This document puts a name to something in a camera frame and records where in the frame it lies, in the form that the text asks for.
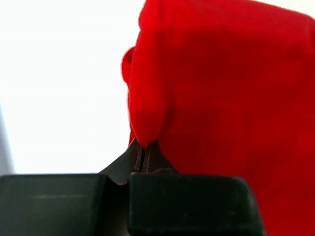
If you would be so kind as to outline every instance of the white wall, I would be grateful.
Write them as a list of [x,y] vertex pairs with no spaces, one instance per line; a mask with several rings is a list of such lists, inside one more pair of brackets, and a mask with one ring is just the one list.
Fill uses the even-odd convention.
[[[315,16],[314,0],[265,0]],[[126,148],[120,63],[144,0],[0,0],[0,106],[17,173],[98,172]]]

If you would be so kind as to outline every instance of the white surface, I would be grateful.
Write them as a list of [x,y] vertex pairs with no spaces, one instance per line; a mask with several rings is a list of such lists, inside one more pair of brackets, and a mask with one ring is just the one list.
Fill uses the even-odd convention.
[[[265,0],[315,16],[314,0]],[[98,172],[128,143],[124,52],[144,0],[0,0],[0,106],[17,173]]]

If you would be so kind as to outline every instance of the red fabric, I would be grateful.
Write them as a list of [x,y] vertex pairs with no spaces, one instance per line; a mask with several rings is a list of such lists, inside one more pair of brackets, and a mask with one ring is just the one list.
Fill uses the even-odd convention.
[[123,60],[132,134],[182,173],[244,177],[268,236],[315,235],[315,21],[249,0],[147,0]]

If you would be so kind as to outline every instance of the red cloth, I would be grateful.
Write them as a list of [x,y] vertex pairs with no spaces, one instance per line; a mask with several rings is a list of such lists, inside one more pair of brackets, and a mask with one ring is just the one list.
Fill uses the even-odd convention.
[[134,135],[182,173],[244,177],[268,236],[315,235],[315,21],[250,0],[147,0],[123,60]]

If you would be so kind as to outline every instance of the white background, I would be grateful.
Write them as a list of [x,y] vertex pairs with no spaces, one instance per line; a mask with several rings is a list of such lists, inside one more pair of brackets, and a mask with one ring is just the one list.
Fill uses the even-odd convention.
[[[265,0],[315,17],[314,0]],[[124,52],[144,0],[0,0],[0,107],[17,173],[98,172],[127,147]]]

